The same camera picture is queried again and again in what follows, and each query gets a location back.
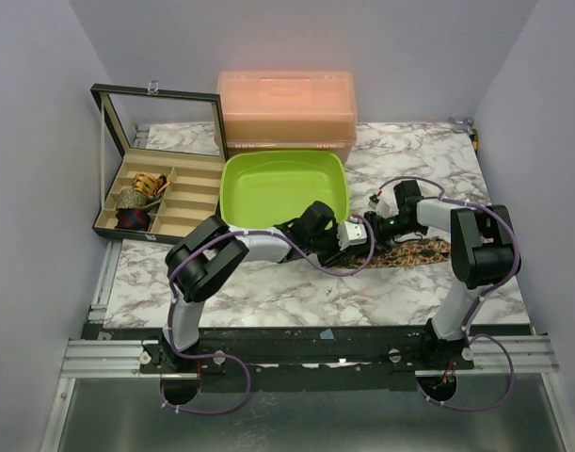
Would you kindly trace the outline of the floral patterned tie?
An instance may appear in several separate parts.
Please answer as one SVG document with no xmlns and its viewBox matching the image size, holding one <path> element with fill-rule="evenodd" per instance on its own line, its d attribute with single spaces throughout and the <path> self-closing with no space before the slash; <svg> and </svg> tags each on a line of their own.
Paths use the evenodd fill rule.
<svg viewBox="0 0 575 452">
<path fill-rule="evenodd" d="M 339 268 L 353 269 L 365 262 L 368 247 L 357 246 L 348 249 L 338 263 Z M 437 236 L 407 239 L 392 243 L 386 249 L 375 247 L 375 252 L 367 268 L 392 268 L 424 266 L 448 262 L 451 257 L 451 244 Z"/>
</svg>

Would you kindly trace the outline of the green plastic tray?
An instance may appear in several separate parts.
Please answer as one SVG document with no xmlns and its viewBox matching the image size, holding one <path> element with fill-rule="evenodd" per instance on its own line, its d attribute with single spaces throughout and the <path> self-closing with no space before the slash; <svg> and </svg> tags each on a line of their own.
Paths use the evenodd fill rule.
<svg viewBox="0 0 575 452">
<path fill-rule="evenodd" d="M 230 225 L 266 229 L 300 217 L 316 201 L 328 205 L 338 221 L 349 217 L 348 182 L 333 153 L 242 153 L 224 167 L 219 211 Z"/>
</svg>

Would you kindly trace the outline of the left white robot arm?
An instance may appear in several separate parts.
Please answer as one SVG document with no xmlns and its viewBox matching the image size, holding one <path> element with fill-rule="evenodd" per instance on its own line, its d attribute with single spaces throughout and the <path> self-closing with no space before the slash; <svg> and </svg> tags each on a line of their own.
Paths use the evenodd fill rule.
<svg viewBox="0 0 575 452">
<path fill-rule="evenodd" d="M 319 201 L 301 216 L 263 230 L 230 225 L 219 216 L 207 218 L 165 258 L 172 301 L 164 327 L 163 362 L 175 372 L 193 364 L 204 303 L 242 263 L 302 258 L 327 270 L 367 239 L 359 220 L 339 222 L 333 210 Z"/>
</svg>

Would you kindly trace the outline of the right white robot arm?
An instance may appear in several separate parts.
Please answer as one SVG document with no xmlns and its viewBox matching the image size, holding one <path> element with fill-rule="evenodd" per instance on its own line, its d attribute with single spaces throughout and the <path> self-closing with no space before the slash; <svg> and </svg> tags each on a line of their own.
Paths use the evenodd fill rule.
<svg viewBox="0 0 575 452">
<path fill-rule="evenodd" d="M 424 234 L 434 228 L 450 235 L 450 262 L 455 280 L 420 337 L 419 357 L 432 369 L 443 367 L 469 345 L 472 321 L 488 294 L 505 285 L 520 270 L 518 240 L 503 205 L 484 206 L 450 200 L 443 192 L 425 197 L 416 179 L 393 180 L 395 214 L 378 190 L 369 199 L 375 242 L 391 244 L 398 236 Z"/>
</svg>

